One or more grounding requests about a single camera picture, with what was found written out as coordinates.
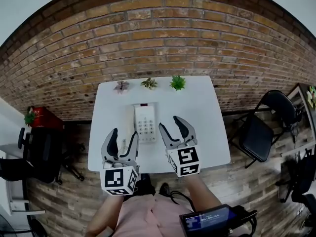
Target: small plant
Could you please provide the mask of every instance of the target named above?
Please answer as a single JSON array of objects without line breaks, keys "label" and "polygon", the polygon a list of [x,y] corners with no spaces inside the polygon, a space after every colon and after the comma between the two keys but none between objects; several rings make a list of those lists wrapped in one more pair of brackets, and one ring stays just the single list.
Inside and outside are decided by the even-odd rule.
[{"label": "small plant", "polygon": [[145,88],[147,89],[154,89],[154,88],[157,88],[158,84],[155,81],[155,79],[148,78],[146,81],[142,81],[140,85],[145,86]]},{"label": "small plant", "polygon": [[125,90],[128,90],[129,83],[126,81],[118,81],[118,84],[113,90],[116,90],[119,94],[122,94]]},{"label": "small plant", "polygon": [[173,76],[172,81],[170,82],[170,87],[174,88],[175,90],[181,90],[184,89],[184,85],[186,84],[186,81],[181,76]]},{"label": "small plant", "polygon": [[29,106],[27,108],[27,113],[24,116],[25,124],[27,124],[28,127],[30,127],[30,124],[32,124],[34,120],[35,120],[35,112],[33,112],[33,107]]}]

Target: device screen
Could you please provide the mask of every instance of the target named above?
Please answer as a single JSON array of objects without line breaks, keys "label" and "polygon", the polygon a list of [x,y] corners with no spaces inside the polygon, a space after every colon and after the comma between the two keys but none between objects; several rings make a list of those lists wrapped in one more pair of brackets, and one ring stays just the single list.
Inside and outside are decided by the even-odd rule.
[{"label": "device screen", "polygon": [[199,231],[206,233],[226,227],[228,221],[235,217],[236,214],[229,207],[222,207],[214,211],[201,213],[198,216],[186,218],[186,228],[188,232]]}]

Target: person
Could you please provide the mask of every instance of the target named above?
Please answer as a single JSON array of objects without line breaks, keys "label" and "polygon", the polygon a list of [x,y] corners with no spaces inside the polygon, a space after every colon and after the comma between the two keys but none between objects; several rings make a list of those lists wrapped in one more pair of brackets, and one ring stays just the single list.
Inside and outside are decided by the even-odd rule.
[{"label": "person", "polygon": [[[182,177],[196,211],[221,205],[198,174]],[[167,183],[159,194],[151,185],[148,174],[141,174],[131,196],[108,196],[93,216],[85,237],[183,237],[179,215],[192,213],[185,203],[175,204]],[[239,227],[233,236],[249,231]]]}]

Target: black chair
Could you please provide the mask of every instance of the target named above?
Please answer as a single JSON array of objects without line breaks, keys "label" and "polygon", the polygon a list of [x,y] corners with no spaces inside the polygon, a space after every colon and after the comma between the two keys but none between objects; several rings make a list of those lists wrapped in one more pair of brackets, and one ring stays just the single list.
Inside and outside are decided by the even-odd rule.
[{"label": "black chair", "polygon": [[[273,130],[255,115],[260,105],[268,106],[270,110],[274,110],[280,117],[283,124],[280,134],[274,134]],[[293,125],[300,120],[300,117],[292,102],[281,91],[271,90],[263,96],[253,111],[234,120],[234,122],[242,120],[243,125],[229,139],[228,143],[237,147],[253,159],[253,161],[245,167],[248,168],[255,161],[266,161],[271,146],[283,133],[291,131]],[[237,135],[239,135],[239,145],[233,142],[233,139]]]},{"label": "black chair", "polygon": [[28,177],[34,177],[44,183],[54,180],[62,184],[60,180],[60,167],[65,167],[77,179],[83,181],[84,177],[71,166],[71,155],[75,151],[84,149],[78,145],[76,149],[62,153],[63,134],[56,129],[33,128],[26,134],[22,128],[19,136],[18,147],[23,149],[23,158],[0,159],[0,176],[7,181],[18,181]]},{"label": "black chair", "polygon": [[[304,204],[310,212],[304,225],[314,227],[316,225],[316,198],[313,194],[304,195],[304,193],[309,191],[315,178],[316,156],[312,155],[312,150],[306,150],[306,156],[301,161],[289,160],[285,164],[290,174],[290,180],[276,182],[277,186],[288,185],[286,197],[281,198],[280,201],[285,203],[292,192],[292,201]],[[316,236],[316,228],[312,230],[312,233],[309,236]]]}]

